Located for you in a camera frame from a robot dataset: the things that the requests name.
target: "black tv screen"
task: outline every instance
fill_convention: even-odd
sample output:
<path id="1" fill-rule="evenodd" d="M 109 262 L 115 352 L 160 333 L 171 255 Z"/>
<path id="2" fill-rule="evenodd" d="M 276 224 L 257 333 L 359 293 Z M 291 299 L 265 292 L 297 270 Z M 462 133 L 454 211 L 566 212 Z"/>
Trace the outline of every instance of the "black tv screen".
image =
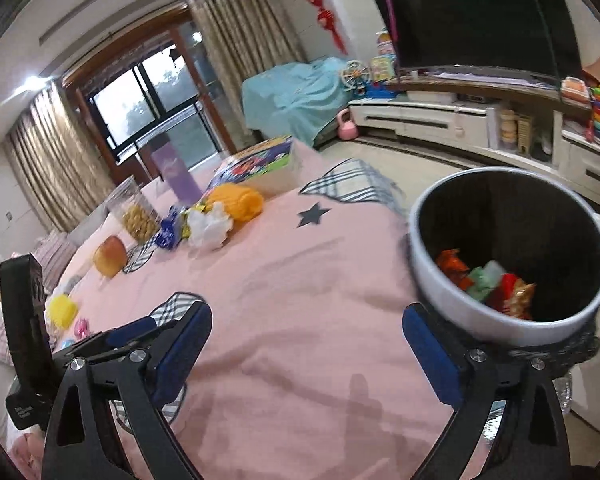
<path id="1" fill-rule="evenodd" d="M 564 0 L 376 0 L 376 4 L 394 38 L 401 67 L 493 66 L 555 78 L 580 73 L 580 54 Z"/>

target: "ceiling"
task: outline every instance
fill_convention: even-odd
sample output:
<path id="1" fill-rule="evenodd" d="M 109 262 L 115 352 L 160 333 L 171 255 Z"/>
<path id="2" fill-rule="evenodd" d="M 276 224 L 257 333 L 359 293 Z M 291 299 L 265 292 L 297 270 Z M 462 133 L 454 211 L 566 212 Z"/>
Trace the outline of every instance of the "ceiling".
<path id="1" fill-rule="evenodd" d="M 0 38 L 0 142 L 35 95 L 12 97 L 28 76 L 62 75 L 109 34 L 175 1 L 31 0 Z"/>

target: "pink toy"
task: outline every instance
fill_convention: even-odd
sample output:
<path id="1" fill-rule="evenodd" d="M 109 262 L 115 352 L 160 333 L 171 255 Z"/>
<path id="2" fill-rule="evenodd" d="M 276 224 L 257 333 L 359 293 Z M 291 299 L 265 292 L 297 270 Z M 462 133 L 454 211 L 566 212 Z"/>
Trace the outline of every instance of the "pink toy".
<path id="1" fill-rule="evenodd" d="M 88 319 L 84 319 L 83 317 L 81 317 L 78 321 L 76 321 L 74 327 L 74 335 L 76 336 L 78 341 L 91 335 L 91 331 L 89 330 Z"/>
<path id="2" fill-rule="evenodd" d="M 358 127 L 356 126 L 356 123 L 354 123 L 350 118 L 348 121 L 345 121 L 343 119 L 344 115 L 346 114 L 349 114 L 350 116 L 350 111 L 348 108 L 345 108 L 344 110 L 340 111 L 340 113 L 338 113 L 338 115 L 336 116 L 338 124 L 340 125 L 338 127 L 338 136 L 342 140 L 352 140 L 359 136 L 360 133 L 358 132 Z"/>

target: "gold curtain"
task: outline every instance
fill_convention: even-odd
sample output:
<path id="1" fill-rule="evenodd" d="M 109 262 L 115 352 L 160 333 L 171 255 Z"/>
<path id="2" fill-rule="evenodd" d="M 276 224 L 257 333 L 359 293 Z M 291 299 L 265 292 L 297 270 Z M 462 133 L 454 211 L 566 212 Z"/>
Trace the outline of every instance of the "gold curtain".
<path id="1" fill-rule="evenodd" d="M 55 83 L 22 113 L 4 147 L 22 189 L 47 229 L 71 231 L 114 187 Z"/>
<path id="2" fill-rule="evenodd" d="M 242 82 L 276 65 L 306 62 L 298 35 L 275 0 L 187 0 L 209 61 L 242 129 Z M 237 139 L 238 145 L 244 139 Z"/>

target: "white drawer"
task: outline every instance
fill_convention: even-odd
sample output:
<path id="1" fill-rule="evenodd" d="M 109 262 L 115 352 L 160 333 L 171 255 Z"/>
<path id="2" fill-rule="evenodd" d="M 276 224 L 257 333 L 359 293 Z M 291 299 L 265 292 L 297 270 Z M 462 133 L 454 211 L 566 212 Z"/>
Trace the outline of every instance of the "white drawer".
<path id="1" fill-rule="evenodd" d="M 486 116 L 405 107 L 402 122 L 404 135 L 408 137 L 433 141 L 446 139 L 482 148 L 489 147 Z"/>
<path id="2" fill-rule="evenodd" d="M 568 180 L 600 195 L 600 155 L 569 144 L 568 161 L 560 165 L 560 172 Z"/>
<path id="3" fill-rule="evenodd" d="M 402 131 L 402 110 L 398 106 L 351 106 L 349 110 L 358 126 Z"/>

